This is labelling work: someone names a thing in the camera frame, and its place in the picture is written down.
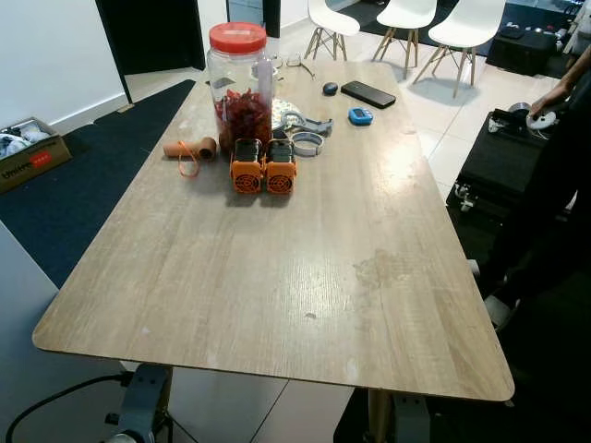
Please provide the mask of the black storage cases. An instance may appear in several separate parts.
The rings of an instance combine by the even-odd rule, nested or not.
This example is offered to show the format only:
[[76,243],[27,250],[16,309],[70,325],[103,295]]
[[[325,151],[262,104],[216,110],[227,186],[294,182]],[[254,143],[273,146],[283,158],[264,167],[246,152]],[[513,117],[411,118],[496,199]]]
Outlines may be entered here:
[[566,51],[571,39],[565,30],[549,32],[510,24],[494,35],[486,62],[515,75],[561,78],[573,63],[572,54]]

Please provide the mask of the white patterned plate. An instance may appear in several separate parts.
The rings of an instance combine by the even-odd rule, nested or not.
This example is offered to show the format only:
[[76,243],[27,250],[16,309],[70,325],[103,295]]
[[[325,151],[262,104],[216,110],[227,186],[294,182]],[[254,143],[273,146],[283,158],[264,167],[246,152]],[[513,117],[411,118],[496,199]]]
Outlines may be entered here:
[[278,100],[278,98],[271,101],[271,129],[287,129],[292,124],[305,121],[307,118],[300,113],[298,106],[285,100]]

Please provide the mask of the black equipment case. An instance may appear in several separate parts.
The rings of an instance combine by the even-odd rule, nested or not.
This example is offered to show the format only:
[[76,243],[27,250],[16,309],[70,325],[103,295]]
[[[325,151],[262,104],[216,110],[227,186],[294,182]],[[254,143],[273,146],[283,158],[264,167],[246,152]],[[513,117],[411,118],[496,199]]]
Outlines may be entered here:
[[484,216],[502,222],[518,208],[548,140],[528,127],[528,107],[487,114],[476,143],[446,199],[453,219]]

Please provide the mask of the black door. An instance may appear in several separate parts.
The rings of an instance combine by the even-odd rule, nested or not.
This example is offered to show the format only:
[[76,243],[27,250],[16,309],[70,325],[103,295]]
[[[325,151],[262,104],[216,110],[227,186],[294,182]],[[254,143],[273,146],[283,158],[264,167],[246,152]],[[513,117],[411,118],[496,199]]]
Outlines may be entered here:
[[93,0],[127,100],[126,77],[206,67],[199,0]]

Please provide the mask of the brown cardboard tube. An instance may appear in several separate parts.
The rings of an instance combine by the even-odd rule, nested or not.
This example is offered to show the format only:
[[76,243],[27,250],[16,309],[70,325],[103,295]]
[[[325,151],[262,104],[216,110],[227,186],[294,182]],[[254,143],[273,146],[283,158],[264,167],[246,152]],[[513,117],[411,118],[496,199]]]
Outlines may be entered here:
[[189,157],[199,161],[209,161],[218,156],[218,142],[211,137],[203,137],[195,142],[177,142],[165,144],[162,148],[164,155],[173,159]]

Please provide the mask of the person's hand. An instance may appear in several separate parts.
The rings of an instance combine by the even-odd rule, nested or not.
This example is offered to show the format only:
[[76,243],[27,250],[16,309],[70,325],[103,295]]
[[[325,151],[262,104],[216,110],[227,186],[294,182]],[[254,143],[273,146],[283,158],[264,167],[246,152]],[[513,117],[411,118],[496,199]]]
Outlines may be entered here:
[[531,106],[529,106],[529,117],[536,117],[536,115],[543,113],[545,107],[561,104],[561,102],[564,102],[566,98],[570,96],[570,93],[570,85],[567,85],[566,83],[558,83],[554,85],[543,97],[532,102]]

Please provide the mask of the black floor rug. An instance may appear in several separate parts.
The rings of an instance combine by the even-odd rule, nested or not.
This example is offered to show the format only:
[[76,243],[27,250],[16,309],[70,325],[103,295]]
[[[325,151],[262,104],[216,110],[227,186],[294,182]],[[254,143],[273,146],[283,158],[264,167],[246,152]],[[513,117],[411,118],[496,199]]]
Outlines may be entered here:
[[72,159],[0,194],[2,222],[62,286],[195,86],[185,80],[68,132]]

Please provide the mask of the orange and black fan device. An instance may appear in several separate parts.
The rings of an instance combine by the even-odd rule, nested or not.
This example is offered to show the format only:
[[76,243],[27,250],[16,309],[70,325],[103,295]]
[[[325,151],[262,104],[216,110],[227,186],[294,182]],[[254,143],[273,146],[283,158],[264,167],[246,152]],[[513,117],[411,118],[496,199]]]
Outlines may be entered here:
[[236,193],[261,193],[263,164],[260,155],[262,148],[262,142],[257,138],[240,138],[235,141],[231,156],[231,180]]
[[272,139],[265,157],[265,186],[271,194],[291,194],[298,166],[293,143],[288,139]]

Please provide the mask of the cardboard box with red label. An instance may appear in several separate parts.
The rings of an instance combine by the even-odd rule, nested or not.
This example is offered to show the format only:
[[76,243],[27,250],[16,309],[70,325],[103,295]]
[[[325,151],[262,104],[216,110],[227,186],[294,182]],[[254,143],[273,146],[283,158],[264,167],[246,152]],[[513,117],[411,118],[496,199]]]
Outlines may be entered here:
[[0,194],[72,159],[64,137],[35,117],[0,127]]

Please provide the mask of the white chair with wooden legs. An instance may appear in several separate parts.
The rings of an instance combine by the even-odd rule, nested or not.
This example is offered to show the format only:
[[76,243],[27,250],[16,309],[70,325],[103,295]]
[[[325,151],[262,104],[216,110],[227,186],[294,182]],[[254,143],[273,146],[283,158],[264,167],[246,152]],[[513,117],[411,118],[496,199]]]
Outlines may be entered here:
[[411,81],[411,85],[421,80],[432,63],[435,64],[431,68],[434,75],[439,64],[451,55],[457,66],[456,86],[452,90],[452,96],[459,96],[465,62],[469,66],[468,85],[472,89],[476,85],[476,48],[489,42],[498,32],[505,6],[506,0],[457,0],[452,12],[440,24],[428,30],[428,38],[436,43],[436,50],[428,59],[427,66]]
[[360,32],[359,22],[346,14],[333,11],[328,5],[328,0],[308,0],[308,15],[316,29],[309,38],[303,58],[316,59],[320,48],[324,48],[333,60],[339,58],[346,62],[349,59],[349,51],[345,38]]
[[431,24],[438,12],[438,0],[388,0],[387,7],[376,17],[377,22],[387,26],[379,46],[373,52],[373,60],[379,62],[387,54],[389,47],[397,42],[397,30],[405,30],[403,75],[409,76],[411,67],[417,67],[419,54],[419,31]]

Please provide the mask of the white round disc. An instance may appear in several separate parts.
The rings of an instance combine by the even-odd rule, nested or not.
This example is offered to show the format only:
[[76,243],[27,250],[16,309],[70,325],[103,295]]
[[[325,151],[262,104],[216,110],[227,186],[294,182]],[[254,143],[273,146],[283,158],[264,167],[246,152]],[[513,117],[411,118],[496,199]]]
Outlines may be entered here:
[[556,113],[543,113],[537,115],[528,115],[526,117],[527,129],[541,131],[549,129],[554,124],[559,122],[559,117]]

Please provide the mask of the black smartphone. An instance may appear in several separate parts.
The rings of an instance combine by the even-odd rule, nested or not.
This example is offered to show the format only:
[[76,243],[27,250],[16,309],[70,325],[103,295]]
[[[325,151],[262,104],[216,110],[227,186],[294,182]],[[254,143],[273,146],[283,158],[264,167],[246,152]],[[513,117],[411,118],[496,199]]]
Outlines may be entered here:
[[360,83],[360,81],[350,81],[339,88],[341,93],[346,94],[347,97],[355,98],[361,102],[376,107],[376,109],[388,109],[396,103],[397,98],[393,94],[381,91],[373,86]]

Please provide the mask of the grey metal table leg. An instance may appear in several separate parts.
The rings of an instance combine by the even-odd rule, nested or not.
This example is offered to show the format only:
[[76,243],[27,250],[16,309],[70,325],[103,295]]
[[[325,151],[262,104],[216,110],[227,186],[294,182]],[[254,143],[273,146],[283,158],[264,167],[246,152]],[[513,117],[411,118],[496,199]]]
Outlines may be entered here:
[[102,443],[156,443],[157,432],[172,431],[168,417],[172,367],[139,364],[134,372],[124,371],[118,379],[124,391],[121,410],[107,416],[115,433]]
[[392,443],[430,443],[431,416],[426,398],[392,396]]

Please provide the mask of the grey metal tool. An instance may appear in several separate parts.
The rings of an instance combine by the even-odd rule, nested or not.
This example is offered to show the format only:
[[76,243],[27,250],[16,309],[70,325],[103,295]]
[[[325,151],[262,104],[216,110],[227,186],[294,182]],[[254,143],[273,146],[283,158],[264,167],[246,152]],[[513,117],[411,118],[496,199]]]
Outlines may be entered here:
[[279,119],[279,127],[286,132],[308,132],[322,137],[329,137],[333,128],[333,121],[314,121],[304,117],[301,113],[284,113]]

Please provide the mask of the white sandal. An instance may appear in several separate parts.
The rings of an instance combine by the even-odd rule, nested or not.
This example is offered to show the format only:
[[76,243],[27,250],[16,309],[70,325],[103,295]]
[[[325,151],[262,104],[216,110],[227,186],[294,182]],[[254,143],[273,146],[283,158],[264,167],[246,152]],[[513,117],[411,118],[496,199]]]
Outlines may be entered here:
[[484,299],[484,305],[488,313],[491,325],[495,330],[505,329],[508,322],[518,312],[519,301],[505,301],[497,295],[490,295]]

